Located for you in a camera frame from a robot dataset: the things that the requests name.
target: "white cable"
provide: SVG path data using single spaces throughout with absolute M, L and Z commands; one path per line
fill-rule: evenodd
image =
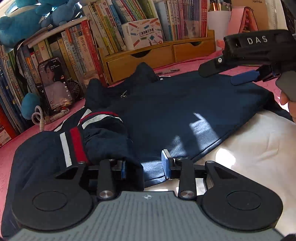
M 45 122 L 45 119 L 43 118 L 43 112 L 42 112 L 42 109 L 39 105 L 37 105 L 35 107 L 35 112 L 32 114 L 32 121 L 35 125 L 38 125 L 39 126 L 39 129 L 40 131 L 44 131 L 44 125 L 45 124 L 49 124 L 51 122 L 54 122 L 62 117 L 64 117 L 66 114 L 69 113 L 69 109 L 65 109 L 65 110 L 62 110 L 60 113 L 57 113 L 56 115 L 50 117 L 47 119 L 48 122 Z

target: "white stripe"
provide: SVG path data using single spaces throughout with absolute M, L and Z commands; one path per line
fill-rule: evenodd
M 96 115 L 95 117 L 93 117 L 93 118 L 87 120 L 86 122 L 84 122 L 82 124 L 82 128 L 85 129 L 89 124 L 94 123 L 94 122 L 97 122 L 97 121 L 100 121 L 100 120 L 102 120 L 102 119 L 104 119 L 104 118 L 106 118 L 108 116 L 111 116 L 113 118 L 117 118 L 117 119 L 119 119 L 122 122 L 122 120 L 119 117 L 114 117 L 112 115 L 102 114 L 102 115 Z
M 90 110 L 90 109 L 87 109 L 87 110 L 85 111 L 85 113 L 83 114 L 83 116 L 80 118 L 80 120 L 79 120 L 79 122 L 78 122 L 78 125 L 80 124 L 81 119 L 83 119 L 85 116 L 87 116 L 87 115 L 90 114 L 90 113 L 91 113 L 91 110 Z
M 59 130 L 62 128 L 64 122 L 65 122 L 67 119 L 65 119 L 65 120 L 62 122 L 62 124 L 61 124 L 60 126 L 58 126 L 54 131 L 59 131 Z
M 61 138 L 61 143 L 62 143 L 64 156 L 65 156 L 66 167 L 69 167 L 72 165 L 72 161 L 71 161 L 71 157 L 70 157 L 70 150 L 69 150 L 69 146 L 67 143 L 66 134 L 63 132 L 62 134 L 60 134 L 59 137 Z

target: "white sheet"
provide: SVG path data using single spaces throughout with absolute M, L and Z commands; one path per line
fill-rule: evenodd
M 198 164 L 216 161 L 276 192 L 284 210 L 276 228 L 296 232 L 296 124 L 269 111 L 257 113 L 248 123 Z M 178 180 L 146 188 L 147 191 L 178 190 Z M 197 179 L 197 191 L 204 192 Z

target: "black circular pad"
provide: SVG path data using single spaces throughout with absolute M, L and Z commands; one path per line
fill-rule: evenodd
M 24 189 L 15 197 L 17 222 L 38 231 L 69 228 L 92 210 L 92 198 L 73 180 L 51 179 Z
M 201 206 L 214 222 L 234 230 L 274 227 L 283 211 L 280 197 L 251 180 L 227 179 L 203 195 Z

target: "navy jacket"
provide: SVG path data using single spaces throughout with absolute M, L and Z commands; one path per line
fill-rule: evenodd
M 253 83 L 233 86 L 226 75 L 205 79 L 194 71 L 160 80 L 142 63 L 115 87 L 91 80 L 84 108 L 17 149 L 2 235 L 8 238 L 18 230 L 10 206 L 16 193 L 79 160 L 125 159 L 142 190 L 165 181 L 163 149 L 195 162 L 263 108 L 291 119 L 271 92 Z

